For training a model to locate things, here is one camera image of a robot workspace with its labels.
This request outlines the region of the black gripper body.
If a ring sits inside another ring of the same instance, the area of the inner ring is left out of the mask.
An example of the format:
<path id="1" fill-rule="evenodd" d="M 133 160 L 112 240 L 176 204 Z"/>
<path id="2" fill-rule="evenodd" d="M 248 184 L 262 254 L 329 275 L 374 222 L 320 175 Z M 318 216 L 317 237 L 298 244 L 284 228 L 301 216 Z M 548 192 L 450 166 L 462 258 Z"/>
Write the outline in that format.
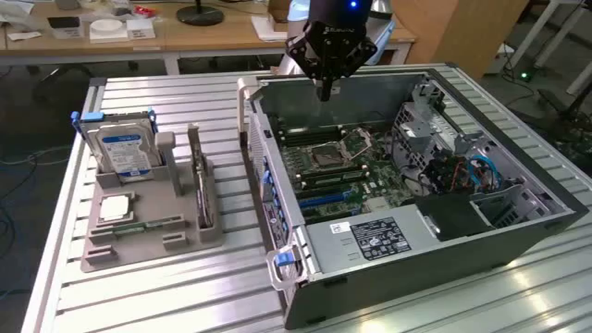
<path id="1" fill-rule="evenodd" d="M 326 44 L 341 39 L 360 39 L 366 37 L 366 19 L 370 11 L 369 1 L 310 1 L 308 22 L 321 22 L 321 36 L 325 40 L 324 56 Z"/>

